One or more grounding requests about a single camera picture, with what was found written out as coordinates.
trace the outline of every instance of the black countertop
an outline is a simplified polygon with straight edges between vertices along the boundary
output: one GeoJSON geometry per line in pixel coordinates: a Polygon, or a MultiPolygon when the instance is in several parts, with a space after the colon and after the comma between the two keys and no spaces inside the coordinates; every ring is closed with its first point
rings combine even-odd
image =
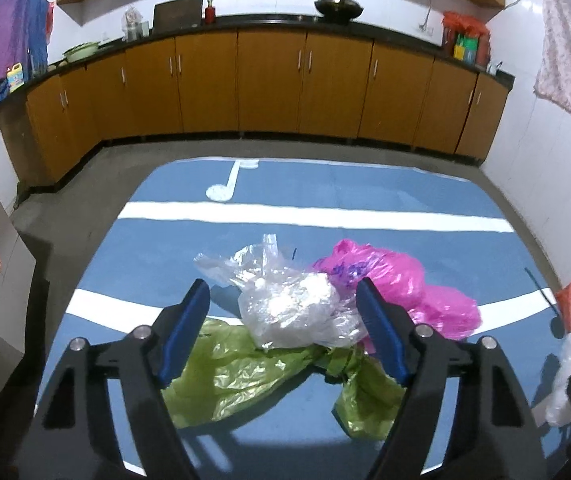
{"type": "MultiPolygon", "coordinates": [[[[51,70],[43,76],[36,77],[24,83],[23,86],[15,90],[9,97],[18,97],[24,94],[29,88],[45,81],[45,79],[63,74],[84,64],[96,61],[102,57],[110,56],[124,51],[133,46],[149,43],[150,41],[163,40],[165,38],[172,38],[174,36],[182,36],[185,34],[198,34],[201,32],[213,30],[230,30],[236,28],[263,28],[263,27],[278,27],[278,28],[300,28],[303,30],[312,30],[314,32],[324,32],[328,34],[336,34],[338,36],[346,36],[349,38],[358,38],[363,40],[374,40],[378,43],[387,43],[390,46],[404,48],[412,52],[419,52],[428,56],[434,56],[465,70],[474,73],[483,73],[483,70],[470,66],[467,63],[461,62],[448,56],[440,46],[430,43],[429,41],[420,40],[414,36],[409,36],[395,30],[384,27],[376,27],[375,25],[368,25],[367,23],[349,22],[347,25],[338,25],[336,23],[328,23],[323,17],[320,16],[306,16],[297,14],[233,14],[228,16],[218,16],[216,23],[212,25],[201,25],[192,27],[178,27],[176,30],[164,34],[151,34],[146,38],[140,40],[130,41],[125,43],[121,40],[112,41],[99,49],[93,56],[86,57],[85,59],[76,61],[74,63],[59,66],[51,70]]],[[[514,76],[499,70],[496,75],[497,82],[512,90],[515,78],[514,76]]]]}

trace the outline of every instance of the music note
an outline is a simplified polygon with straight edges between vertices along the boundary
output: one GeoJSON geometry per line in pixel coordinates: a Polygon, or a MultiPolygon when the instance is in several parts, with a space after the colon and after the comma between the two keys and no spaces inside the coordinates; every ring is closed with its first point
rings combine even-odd
{"type": "Polygon", "coordinates": [[[256,170],[259,167],[259,161],[256,159],[235,160],[230,176],[228,177],[228,184],[214,184],[206,190],[206,196],[215,202],[228,202],[232,195],[234,195],[234,188],[237,185],[237,177],[239,176],[239,169],[243,170],[256,170]]]}

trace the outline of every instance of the gray floor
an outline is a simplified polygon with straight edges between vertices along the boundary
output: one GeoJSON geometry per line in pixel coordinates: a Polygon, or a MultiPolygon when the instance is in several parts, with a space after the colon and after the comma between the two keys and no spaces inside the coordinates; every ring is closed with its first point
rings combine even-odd
{"type": "Polygon", "coordinates": [[[58,193],[35,194],[12,214],[12,222],[50,281],[46,351],[72,293],[124,204],[152,170],[197,156],[281,157],[414,166],[467,178],[503,210],[553,290],[559,282],[536,240],[509,202],[478,168],[414,153],[361,146],[269,140],[194,140],[103,148],[58,193]]]}

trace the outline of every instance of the yellow detergent bottle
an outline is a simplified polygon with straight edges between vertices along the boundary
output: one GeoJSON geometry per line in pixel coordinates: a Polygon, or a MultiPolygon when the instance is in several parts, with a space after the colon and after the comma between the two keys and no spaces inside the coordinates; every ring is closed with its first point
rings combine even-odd
{"type": "Polygon", "coordinates": [[[17,63],[11,69],[8,69],[8,86],[10,93],[23,85],[23,67],[21,63],[17,63]]]}

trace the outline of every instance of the blue gripper pad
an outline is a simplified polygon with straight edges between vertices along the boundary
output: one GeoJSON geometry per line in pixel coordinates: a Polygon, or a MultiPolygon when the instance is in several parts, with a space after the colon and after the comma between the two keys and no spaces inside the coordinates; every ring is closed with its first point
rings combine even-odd
{"type": "Polygon", "coordinates": [[[414,330],[408,314],[402,307],[386,303],[368,278],[357,285],[357,310],[385,373],[401,386],[408,386],[416,373],[408,368],[405,359],[409,333],[414,330]]]}
{"type": "Polygon", "coordinates": [[[181,304],[164,308],[154,322],[152,329],[162,341],[162,362],[157,373],[162,388],[183,373],[209,308],[210,289],[203,280],[196,280],[181,304]]]}

